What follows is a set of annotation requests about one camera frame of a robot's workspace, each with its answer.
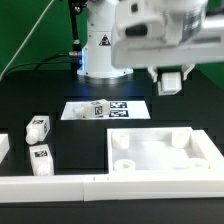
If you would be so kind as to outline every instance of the black cable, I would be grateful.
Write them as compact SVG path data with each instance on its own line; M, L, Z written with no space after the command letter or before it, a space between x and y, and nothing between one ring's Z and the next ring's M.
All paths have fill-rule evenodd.
M16 68L20 68L20 67L24 67L24 66L31 66L31 65L55 65L55 64L80 64L77 61L57 61L57 62L33 62L33 63L27 63L27 64L20 64L20 65L16 65L10 69L8 69L2 76L7 76L12 70L16 69Z
M69 6L69 12L70 12L73 40L79 40L76 15L73 9L73 0L68 0L68 6Z
M40 63L42 62L48 62L57 58L62 58L62 57L69 57L69 54L57 54L57 55L53 55L51 57L45 58L44 60L42 60ZM34 70L38 70L43 64L38 64Z

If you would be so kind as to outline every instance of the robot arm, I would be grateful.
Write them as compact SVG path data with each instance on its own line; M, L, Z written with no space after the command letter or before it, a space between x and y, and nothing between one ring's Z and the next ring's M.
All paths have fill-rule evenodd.
M224 16L208 0L129 0L116 8L112 64L157 67L224 60Z

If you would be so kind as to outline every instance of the green backdrop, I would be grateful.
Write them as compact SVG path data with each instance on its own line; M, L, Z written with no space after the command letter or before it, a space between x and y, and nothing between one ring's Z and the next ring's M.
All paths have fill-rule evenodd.
M50 0L1 0L0 2L0 72L15 54ZM221 0L210 0L209 7L219 7ZM86 42L86 13L78 17L82 45ZM71 24L67 0L57 0L13 65L39 62L72 49ZM224 64L197 65L207 77L224 89ZM69 69L51 65L43 69Z

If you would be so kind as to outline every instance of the black table surface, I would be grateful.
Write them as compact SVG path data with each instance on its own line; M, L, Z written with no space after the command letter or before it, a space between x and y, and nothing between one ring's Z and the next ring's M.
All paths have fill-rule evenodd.
M151 119L60 120L66 102L144 100ZM145 70L117 85L82 83L69 71L19 71L0 83L0 133L10 151L0 176L29 176L26 126L49 115L48 144L56 175L108 173L107 128L203 129L224 152L224 91L193 71L175 96L158 97ZM224 223L224 198L0 204L0 223Z

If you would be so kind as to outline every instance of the small white block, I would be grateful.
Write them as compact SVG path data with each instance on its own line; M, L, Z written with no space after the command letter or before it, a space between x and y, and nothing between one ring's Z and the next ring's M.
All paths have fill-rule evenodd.
M34 176L54 175L53 159L48 145L30 147L30 160Z
M172 131L172 146L183 149L189 145L190 132L188 130L173 130Z
M127 131L112 132L111 141L114 149L127 149L130 144L130 135Z
M9 138L7 134L0 134L0 163L9 151Z
M181 76L179 72L163 73L162 91L164 93L179 92L182 89Z
M26 127L26 142L33 145L38 141L43 141L49 130L49 116L34 116Z

